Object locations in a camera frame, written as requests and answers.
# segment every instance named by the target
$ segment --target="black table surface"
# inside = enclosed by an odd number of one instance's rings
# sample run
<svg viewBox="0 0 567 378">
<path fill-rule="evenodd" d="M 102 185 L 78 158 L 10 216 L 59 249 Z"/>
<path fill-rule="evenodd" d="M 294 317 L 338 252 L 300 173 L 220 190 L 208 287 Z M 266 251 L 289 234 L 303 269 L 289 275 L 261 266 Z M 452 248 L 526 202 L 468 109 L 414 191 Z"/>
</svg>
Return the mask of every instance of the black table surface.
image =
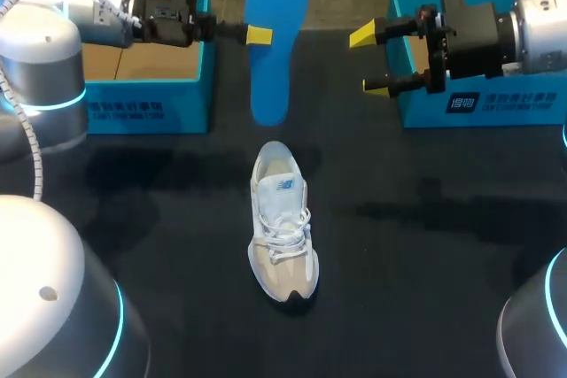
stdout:
<svg viewBox="0 0 567 378">
<path fill-rule="evenodd" d="M 501 308 L 566 235 L 561 128 L 404 130 L 395 102 L 361 93 L 384 58 L 347 35 L 300 35 L 280 127 L 254 124 L 246 53 L 220 42 L 209 135 L 93 136 L 45 159 L 44 201 L 143 315 L 152 376 L 502 377 Z M 246 256 L 252 166 L 274 139 L 309 185 L 321 261 L 299 317 Z M 0 191 L 28 195 L 31 168 L 0 167 Z"/>
</svg>

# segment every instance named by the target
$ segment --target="robotic arm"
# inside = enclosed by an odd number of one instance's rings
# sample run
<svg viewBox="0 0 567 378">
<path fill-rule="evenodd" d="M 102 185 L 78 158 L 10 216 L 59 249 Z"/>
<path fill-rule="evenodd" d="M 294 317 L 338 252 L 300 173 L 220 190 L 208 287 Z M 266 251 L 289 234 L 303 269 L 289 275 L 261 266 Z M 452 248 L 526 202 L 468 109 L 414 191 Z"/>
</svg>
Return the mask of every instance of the robotic arm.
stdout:
<svg viewBox="0 0 567 378">
<path fill-rule="evenodd" d="M 105 1 L 112 7 L 100 0 L 19 0 L 0 15 L 0 65 L 43 153 L 68 149 L 86 136 L 83 42 L 187 47 L 225 36 L 271 44 L 271 30 L 217 22 L 213 14 L 198 12 L 197 0 Z M 0 164 L 29 153 L 20 122 L 0 96 Z"/>
<path fill-rule="evenodd" d="M 351 34 L 351 48 L 386 44 L 392 38 L 425 38 L 429 69 L 408 76 L 381 76 L 363 83 L 365 91 L 387 89 L 389 96 L 426 88 L 430 94 L 446 88 L 446 78 L 504 74 L 516 65 L 521 73 L 546 73 L 567 68 L 567 0 L 516 0 L 510 12 L 498 13 L 492 3 L 467 5 L 441 0 L 423 5 L 415 17 L 373 19 Z"/>
</svg>

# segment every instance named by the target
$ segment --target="blue insole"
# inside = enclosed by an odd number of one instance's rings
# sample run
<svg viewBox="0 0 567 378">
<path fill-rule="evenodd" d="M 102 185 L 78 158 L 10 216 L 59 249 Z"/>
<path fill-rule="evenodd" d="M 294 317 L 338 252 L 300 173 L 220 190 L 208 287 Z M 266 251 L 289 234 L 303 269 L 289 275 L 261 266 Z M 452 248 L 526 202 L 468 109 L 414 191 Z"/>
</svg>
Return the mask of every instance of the blue insole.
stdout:
<svg viewBox="0 0 567 378">
<path fill-rule="evenodd" d="M 271 28 L 271 46 L 249 46 L 252 115 L 258 124 L 285 120 L 290 98 L 293 44 L 307 14 L 308 0 L 246 0 L 245 22 Z"/>
</svg>

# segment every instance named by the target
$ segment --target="white sneaker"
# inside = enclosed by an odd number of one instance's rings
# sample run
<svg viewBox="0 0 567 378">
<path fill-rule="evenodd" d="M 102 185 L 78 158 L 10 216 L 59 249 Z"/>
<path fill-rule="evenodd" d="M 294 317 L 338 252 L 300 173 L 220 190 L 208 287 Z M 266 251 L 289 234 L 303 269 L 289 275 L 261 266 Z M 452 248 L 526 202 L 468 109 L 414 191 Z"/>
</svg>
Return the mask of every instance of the white sneaker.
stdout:
<svg viewBox="0 0 567 378">
<path fill-rule="evenodd" d="M 248 258 L 258 283 L 278 302 L 309 299 L 319 279 L 319 260 L 311 245 L 307 184 L 283 143 L 262 147 L 250 191 L 254 236 Z"/>
</svg>

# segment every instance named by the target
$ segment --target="blue led light ring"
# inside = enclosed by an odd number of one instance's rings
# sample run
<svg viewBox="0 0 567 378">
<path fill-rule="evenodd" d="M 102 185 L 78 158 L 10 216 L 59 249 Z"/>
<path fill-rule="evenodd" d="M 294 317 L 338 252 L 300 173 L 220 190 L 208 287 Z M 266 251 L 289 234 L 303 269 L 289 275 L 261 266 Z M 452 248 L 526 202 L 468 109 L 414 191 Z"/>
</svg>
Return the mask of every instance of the blue led light ring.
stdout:
<svg viewBox="0 0 567 378">
<path fill-rule="evenodd" d="M 80 103 L 80 101 L 85 97 L 87 90 L 83 90 L 83 92 L 76 97 L 75 99 L 71 99 L 70 101 L 64 102 L 62 104 L 54 104 L 54 105 L 27 105 L 21 104 L 21 107 L 24 110 L 33 110 L 33 111 L 54 111 L 54 110 L 62 110 L 63 108 L 67 108 L 67 106 L 72 106 L 75 104 Z"/>
<path fill-rule="evenodd" d="M 553 266 L 554 266 L 555 262 L 557 261 L 557 258 L 561 255 L 563 250 L 559 251 L 557 253 L 557 255 L 555 255 L 555 257 L 553 257 L 553 260 L 551 260 L 551 263 L 549 263 L 548 270 L 546 271 L 545 292 L 546 292 L 546 304 L 548 305 L 549 317 L 551 318 L 551 322 L 553 323 L 555 331 L 559 335 L 559 338 L 561 339 L 563 345 L 567 348 L 567 335 L 565 334 L 565 331 L 563 331 L 563 328 L 561 327 L 561 324 L 559 323 L 559 319 L 557 319 L 557 315 L 555 314 L 555 309 L 553 308 L 553 303 L 551 302 L 551 288 L 550 288 L 550 285 L 551 285 L 551 270 L 553 269 Z"/>
<path fill-rule="evenodd" d="M 122 293 L 120 292 L 120 288 L 118 287 L 118 283 L 116 283 L 116 281 L 114 281 L 114 285 L 116 285 L 116 291 L 118 292 L 118 302 L 120 304 L 120 318 L 118 320 L 118 329 L 116 330 L 113 346 L 108 352 L 108 355 L 106 356 L 106 359 L 103 362 L 102 366 L 98 369 L 93 378 L 101 378 L 101 376 L 103 376 L 106 369 L 110 365 L 110 362 L 113 361 L 114 354 L 118 349 L 118 344 L 120 343 L 120 338 L 122 337 L 122 328 L 124 327 L 124 301 L 122 300 Z"/>
</svg>

